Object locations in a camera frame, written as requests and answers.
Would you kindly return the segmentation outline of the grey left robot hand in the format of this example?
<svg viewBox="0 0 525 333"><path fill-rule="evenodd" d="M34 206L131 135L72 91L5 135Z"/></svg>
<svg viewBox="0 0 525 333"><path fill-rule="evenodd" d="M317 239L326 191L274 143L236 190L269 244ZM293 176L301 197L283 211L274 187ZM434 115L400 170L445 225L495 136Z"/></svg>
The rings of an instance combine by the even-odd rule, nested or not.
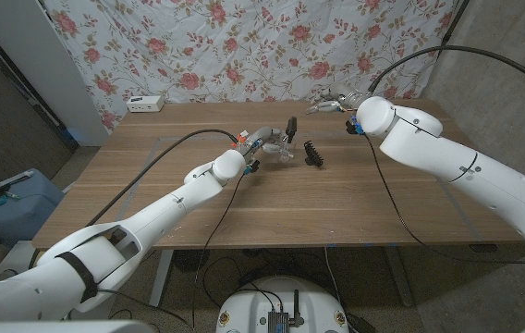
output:
<svg viewBox="0 0 525 333"><path fill-rule="evenodd" d="M280 161L286 162L295 157L291 148L296 132L295 129L283 131L268 126L252 134L243 132L238 139L236 150L245 158L252 158L258 151L263 151L267 154L277 154Z"/></svg>

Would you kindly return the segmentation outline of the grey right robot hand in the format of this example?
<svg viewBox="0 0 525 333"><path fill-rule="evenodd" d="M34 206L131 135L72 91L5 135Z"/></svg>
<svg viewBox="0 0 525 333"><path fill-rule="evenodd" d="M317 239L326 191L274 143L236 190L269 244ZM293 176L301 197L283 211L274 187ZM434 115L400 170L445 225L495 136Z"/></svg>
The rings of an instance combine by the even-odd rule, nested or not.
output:
<svg viewBox="0 0 525 333"><path fill-rule="evenodd" d="M320 97L317 103L305 111L306 115L355 111L369 95L343 83L332 83L320 92Z"/></svg>

